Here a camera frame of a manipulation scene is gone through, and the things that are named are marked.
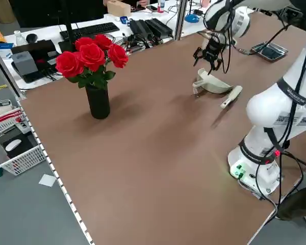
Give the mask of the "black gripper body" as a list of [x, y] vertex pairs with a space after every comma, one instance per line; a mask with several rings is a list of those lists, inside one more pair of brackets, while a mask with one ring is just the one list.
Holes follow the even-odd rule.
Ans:
[[218, 59], [219, 54], [224, 50], [226, 44], [224, 39], [218, 36], [211, 36], [209, 40], [202, 43], [202, 55], [206, 61], [212, 62]]

